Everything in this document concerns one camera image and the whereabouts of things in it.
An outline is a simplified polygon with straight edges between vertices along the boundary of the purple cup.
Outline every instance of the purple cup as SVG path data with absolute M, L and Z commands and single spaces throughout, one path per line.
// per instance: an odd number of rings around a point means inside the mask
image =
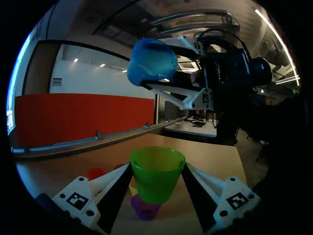
M 145 221 L 153 220 L 161 208 L 161 205 L 152 205 L 144 202 L 139 197 L 139 194 L 132 197 L 130 204 L 135 209 L 137 216 Z

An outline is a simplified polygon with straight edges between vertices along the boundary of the wooden table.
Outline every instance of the wooden table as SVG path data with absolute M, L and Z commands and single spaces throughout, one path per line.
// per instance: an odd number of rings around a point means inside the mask
M 155 134 L 146 134 L 105 148 L 46 161 L 17 163 L 18 171 L 28 191 L 36 197 L 41 192 L 50 197 L 85 175 L 91 168 L 109 172 L 115 165 L 127 163 L 130 153 L 144 146 L 164 146 L 180 151 L 191 165 L 222 180 L 246 177 L 235 147 L 212 145 Z M 111 234 L 202 234 L 196 212 L 182 177 L 172 197 L 162 205 L 153 221 L 141 221 L 130 206 L 128 191 L 121 205 Z
M 193 127 L 194 124 L 189 121 L 180 121 L 165 127 L 164 130 L 196 136 L 216 137 L 216 129 L 212 124 L 212 120 L 210 119 L 209 121 L 202 122 L 205 122 L 206 124 L 202 127 Z

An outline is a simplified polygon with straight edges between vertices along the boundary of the blue plastic cup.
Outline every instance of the blue plastic cup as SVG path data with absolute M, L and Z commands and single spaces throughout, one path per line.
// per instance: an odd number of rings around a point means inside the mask
M 142 80 L 169 79 L 176 70 L 177 58 L 170 46 L 155 38 L 145 38 L 133 48 L 127 77 L 132 84 L 140 87 Z

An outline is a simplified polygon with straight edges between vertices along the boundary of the orange partition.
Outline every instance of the orange partition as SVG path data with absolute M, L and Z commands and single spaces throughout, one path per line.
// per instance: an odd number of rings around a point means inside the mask
M 38 94 L 15 99 L 19 146 L 47 146 L 153 123 L 154 100 L 94 94 Z

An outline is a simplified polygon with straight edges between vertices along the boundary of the green cup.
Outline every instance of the green cup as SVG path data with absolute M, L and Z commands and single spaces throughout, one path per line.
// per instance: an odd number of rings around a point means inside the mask
M 162 204 L 172 195 L 186 159 L 178 151 L 164 147 L 139 148 L 130 163 L 140 198 L 149 204 Z

